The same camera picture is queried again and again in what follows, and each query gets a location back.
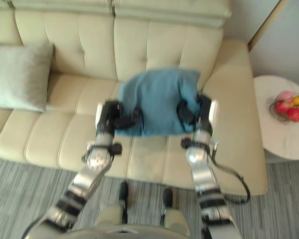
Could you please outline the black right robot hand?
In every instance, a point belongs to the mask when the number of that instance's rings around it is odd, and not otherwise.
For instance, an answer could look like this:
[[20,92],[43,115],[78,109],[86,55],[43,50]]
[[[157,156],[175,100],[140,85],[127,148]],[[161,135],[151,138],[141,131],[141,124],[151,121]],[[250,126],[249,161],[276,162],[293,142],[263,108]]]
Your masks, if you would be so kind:
[[181,100],[176,108],[177,116],[184,127],[191,128],[192,132],[206,131],[212,135],[219,115],[219,101],[206,95],[198,95],[196,102],[198,111],[193,113],[188,108],[187,101]]

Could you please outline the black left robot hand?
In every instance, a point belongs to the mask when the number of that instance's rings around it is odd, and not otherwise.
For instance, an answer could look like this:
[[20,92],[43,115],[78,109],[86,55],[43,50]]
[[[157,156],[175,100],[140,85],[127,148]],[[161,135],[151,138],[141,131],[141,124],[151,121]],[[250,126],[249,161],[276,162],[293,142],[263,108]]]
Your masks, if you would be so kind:
[[115,130],[128,129],[135,126],[141,119],[142,110],[135,108],[130,115],[124,115],[124,105],[120,101],[105,101],[98,105],[96,114],[96,133],[109,133]]

